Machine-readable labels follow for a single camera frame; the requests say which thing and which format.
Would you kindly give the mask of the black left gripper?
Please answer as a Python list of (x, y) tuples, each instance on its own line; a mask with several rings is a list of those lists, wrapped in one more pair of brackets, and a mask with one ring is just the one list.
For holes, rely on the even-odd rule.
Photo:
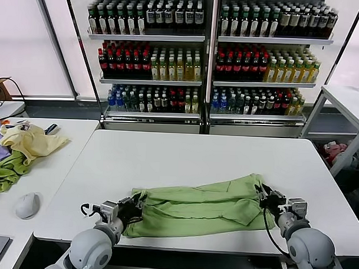
[(135, 193), (118, 202), (118, 218), (123, 227), (127, 228), (132, 223), (143, 220), (143, 207), (147, 200), (147, 194)]

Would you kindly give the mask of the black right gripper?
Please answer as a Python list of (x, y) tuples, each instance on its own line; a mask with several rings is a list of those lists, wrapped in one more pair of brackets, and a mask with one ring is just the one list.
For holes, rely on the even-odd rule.
[(278, 191), (273, 191), (265, 184), (262, 184), (262, 186), (255, 185), (255, 190), (260, 200), (259, 206), (261, 209), (268, 209), (272, 215), (280, 215), (282, 213), (280, 206), (286, 204), (285, 195)]

